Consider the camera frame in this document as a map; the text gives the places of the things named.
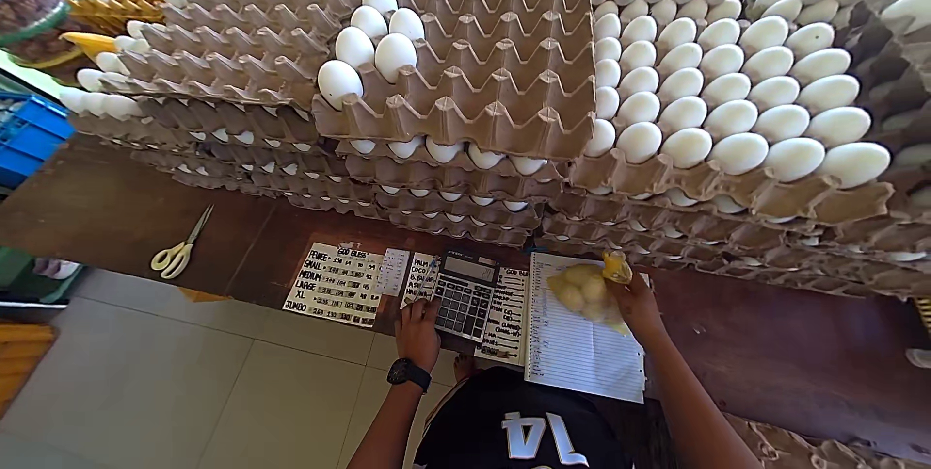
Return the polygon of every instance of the wooden counter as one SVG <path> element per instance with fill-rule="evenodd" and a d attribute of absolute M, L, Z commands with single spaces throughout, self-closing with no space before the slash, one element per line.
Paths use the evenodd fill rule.
<path fill-rule="evenodd" d="M 171 284 L 281 308 L 311 243 L 356 242 L 438 254 L 454 245 L 526 268 L 521 252 L 414 232 L 284 199 L 183 186 L 76 134 L 0 204 L 0 244 L 157 280 L 152 255 L 216 208 L 191 263 Z M 917 313 L 892 297 L 850 298 L 694 272 L 651 271 L 669 333 L 722 409 L 812 437 L 859 441 L 931 463 L 929 348 Z M 375 330 L 392 333 L 384 298 Z M 467 350 L 449 340 L 449 349 Z"/>

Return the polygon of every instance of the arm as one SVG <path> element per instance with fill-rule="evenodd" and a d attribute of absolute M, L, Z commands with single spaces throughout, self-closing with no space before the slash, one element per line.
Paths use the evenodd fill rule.
<path fill-rule="evenodd" d="M 439 356 L 439 335 L 433 327 L 437 311 L 438 303 L 417 300 L 402 308 L 401 320 L 395 322 L 399 358 L 410 358 L 426 372 L 433 371 Z M 423 392 L 413 381 L 391 386 L 347 469 L 401 469 L 411 424 Z"/>
<path fill-rule="evenodd" d="M 630 285 L 607 282 L 621 314 L 655 368 L 676 450 L 690 469 L 760 469 L 676 349 L 659 315 L 657 299 L 640 274 Z"/>

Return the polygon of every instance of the person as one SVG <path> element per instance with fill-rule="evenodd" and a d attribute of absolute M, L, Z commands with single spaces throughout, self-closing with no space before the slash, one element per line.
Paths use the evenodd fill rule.
<path fill-rule="evenodd" d="M 634 274 L 630 285 L 607 284 L 653 364 L 669 433 L 685 467 L 762 468 L 672 343 L 641 275 Z M 401 469 L 414 413 L 439 355 L 437 310 L 424 300 L 401 310 L 395 325 L 401 358 L 388 374 L 393 385 L 348 469 Z M 632 465 L 604 417 L 580 394 L 524 381 L 508 368 L 476 371 L 463 357 L 454 367 L 459 381 L 427 424 L 415 468 Z"/>

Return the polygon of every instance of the calculator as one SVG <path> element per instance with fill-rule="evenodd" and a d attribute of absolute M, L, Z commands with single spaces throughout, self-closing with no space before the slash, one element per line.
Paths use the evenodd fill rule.
<path fill-rule="evenodd" d="M 436 328 L 482 342 L 501 267 L 472 253 L 448 250 L 439 262 L 433 299 L 440 300 Z"/>

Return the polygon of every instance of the tile floor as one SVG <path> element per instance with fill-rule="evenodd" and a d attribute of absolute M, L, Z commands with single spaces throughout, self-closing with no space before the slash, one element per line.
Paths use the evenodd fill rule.
<path fill-rule="evenodd" d="M 394 339 L 234 300 L 92 271 L 0 420 L 11 469 L 342 469 L 388 390 Z M 417 411 L 454 383 L 442 351 Z"/>

